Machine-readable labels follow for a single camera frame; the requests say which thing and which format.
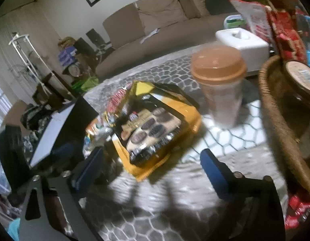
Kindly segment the black oatmeal snack bag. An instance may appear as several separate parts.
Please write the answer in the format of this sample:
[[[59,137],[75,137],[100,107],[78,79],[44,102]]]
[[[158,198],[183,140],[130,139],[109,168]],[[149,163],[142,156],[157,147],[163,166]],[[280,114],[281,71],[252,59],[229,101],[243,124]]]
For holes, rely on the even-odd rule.
[[[143,166],[186,128],[185,117],[151,94],[135,96],[127,114],[115,123],[115,134],[128,163]]]

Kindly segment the small colourful snack packet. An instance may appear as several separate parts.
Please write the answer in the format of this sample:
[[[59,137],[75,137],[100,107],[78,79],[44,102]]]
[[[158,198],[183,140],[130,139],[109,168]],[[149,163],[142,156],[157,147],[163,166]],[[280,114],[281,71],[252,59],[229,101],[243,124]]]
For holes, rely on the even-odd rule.
[[[103,146],[111,134],[112,128],[101,115],[93,119],[85,130],[84,146],[82,148],[84,157],[88,158],[96,147]]]

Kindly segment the patterned grey table cloth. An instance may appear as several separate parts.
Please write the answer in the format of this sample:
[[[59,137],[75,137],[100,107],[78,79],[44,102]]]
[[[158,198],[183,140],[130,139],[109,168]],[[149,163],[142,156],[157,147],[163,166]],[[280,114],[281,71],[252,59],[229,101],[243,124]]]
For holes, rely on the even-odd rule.
[[[121,165],[107,186],[93,186],[80,206],[104,240],[203,240],[220,220],[226,203],[218,198],[199,163],[210,148],[231,170],[273,178],[282,210],[288,191],[281,166],[266,139],[256,79],[244,81],[244,103],[235,128],[215,127],[199,85],[190,73],[190,57],[149,62],[88,91],[84,98],[103,112],[109,98],[133,80],[172,83],[200,104],[202,124],[192,141],[176,150],[150,177],[137,182]]]

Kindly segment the woven wicker basket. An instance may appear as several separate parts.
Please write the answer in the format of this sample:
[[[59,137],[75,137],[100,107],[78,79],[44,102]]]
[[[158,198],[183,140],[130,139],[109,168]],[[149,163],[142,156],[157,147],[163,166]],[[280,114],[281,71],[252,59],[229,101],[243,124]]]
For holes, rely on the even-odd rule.
[[[269,58],[258,75],[267,132],[276,156],[282,159],[297,182],[310,193],[310,166],[302,156],[299,140],[310,124],[310,108],[295,98],[284,75],[280,56]]]

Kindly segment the yellow cracker snack bag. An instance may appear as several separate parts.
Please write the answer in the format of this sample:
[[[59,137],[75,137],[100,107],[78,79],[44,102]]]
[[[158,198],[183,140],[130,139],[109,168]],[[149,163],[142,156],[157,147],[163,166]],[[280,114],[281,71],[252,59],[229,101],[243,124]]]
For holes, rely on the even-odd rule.
[[[138,182],[162,166],[201,125],[198,103],[174,84],[133,81],[112,96],[102,117],[108,150]]]

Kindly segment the green bag on floor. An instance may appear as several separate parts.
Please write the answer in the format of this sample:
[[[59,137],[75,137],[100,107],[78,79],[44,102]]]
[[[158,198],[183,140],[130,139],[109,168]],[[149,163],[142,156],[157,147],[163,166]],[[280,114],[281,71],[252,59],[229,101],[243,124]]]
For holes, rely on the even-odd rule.
[[[85,80],[76,81],[71,88],[79,94],[86,93],[90,89],[94,88],[99,84],[99,79],[96,76],[89,77]]]

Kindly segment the white clothes rack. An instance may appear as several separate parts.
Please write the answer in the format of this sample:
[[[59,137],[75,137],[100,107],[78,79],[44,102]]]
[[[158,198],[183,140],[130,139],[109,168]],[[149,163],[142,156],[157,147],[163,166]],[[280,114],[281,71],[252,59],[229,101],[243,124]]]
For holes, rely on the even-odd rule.
[[[65,101],[74,98],[66,82],[57,77],[57,73],[35,49],[29,34],[20,35],[18,32],[13,32],[9,46],[14,48],[26,69],[29,70],[30,77],[37,82],[45,96],[55,94],[63,97]]]

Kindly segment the clear jar with orange lid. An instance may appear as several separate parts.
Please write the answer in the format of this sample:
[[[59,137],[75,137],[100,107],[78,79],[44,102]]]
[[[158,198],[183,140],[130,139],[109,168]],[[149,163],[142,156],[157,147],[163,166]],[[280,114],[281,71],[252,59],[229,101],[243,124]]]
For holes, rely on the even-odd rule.
[[[226,45],[203,48],[192,55],[190,71],[204,93],[215,126],[234,127],[247,73],[241,52]]]

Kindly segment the round lidded tub in basket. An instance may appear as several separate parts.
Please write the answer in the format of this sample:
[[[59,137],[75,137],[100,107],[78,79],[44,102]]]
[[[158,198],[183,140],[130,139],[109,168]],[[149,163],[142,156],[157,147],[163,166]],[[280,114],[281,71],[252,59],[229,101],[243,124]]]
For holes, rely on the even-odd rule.
[[[310,106],[310,67],[300,61],[287,61],[283,71],[295,97]]]

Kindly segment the white tissue box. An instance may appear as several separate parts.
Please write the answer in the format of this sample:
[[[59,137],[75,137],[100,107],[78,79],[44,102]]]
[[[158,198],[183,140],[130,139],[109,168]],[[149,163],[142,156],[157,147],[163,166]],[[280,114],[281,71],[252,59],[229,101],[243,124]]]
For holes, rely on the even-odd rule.
[[[258,74],[262,64],[269,59],[269,44],[246,29],[219,30],[215,33],[215,37],[220,43],[241,52],[247,65],[247,76]]]

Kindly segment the red snack bag in basket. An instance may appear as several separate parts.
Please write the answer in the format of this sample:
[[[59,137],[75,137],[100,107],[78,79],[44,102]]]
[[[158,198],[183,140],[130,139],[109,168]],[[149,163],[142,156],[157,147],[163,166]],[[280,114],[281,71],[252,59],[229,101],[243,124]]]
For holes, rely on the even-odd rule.
[[[282,59],[284,61],[296,60],[306,64],[306,48],[294,28],[290,14],[285,10],[274,11],[270,6],[266,6],[266,11]]]

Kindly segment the green white wipes container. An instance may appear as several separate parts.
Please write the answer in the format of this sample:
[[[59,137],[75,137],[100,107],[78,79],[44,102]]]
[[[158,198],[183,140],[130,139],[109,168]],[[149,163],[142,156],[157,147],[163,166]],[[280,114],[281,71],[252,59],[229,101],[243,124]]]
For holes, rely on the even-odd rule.
[[[247,23],[243,19],[242,15],[230,15],[224,19],[224,29],[232,29],[232,28],[247,28]]]

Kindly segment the paper on sofa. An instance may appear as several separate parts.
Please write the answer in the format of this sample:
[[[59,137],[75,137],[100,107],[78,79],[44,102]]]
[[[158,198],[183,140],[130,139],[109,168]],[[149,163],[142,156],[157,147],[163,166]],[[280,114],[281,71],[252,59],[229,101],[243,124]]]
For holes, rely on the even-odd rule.
[[[140,40],[140,44],[143,44],[147,39],[149,39],[150,37],[158,34],[160,31],[159,28],[156,28],[154,29],[153,31],[151,31],[148,35],[146,35],[145,37],[143,37],[141,40]]]

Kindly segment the beige sofa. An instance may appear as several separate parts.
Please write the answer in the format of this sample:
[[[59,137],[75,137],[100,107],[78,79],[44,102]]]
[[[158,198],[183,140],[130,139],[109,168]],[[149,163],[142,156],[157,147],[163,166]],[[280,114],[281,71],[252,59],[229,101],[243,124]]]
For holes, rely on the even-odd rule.
[[[211,15],[205,0],[138,0],[109,16],[103,27],[114,49],[96,67],[104,80],[163,55],[215,39],[232,13]],[[140,40],[154,29],[158,34]]]

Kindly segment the black cushion on sofa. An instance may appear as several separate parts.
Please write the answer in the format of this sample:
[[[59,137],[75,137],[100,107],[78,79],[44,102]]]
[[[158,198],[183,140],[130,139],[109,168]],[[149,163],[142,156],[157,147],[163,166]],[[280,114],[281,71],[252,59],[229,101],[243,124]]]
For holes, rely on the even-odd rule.
[[[205,7],[211,15],[236,12],[229,0],[205,0]]]

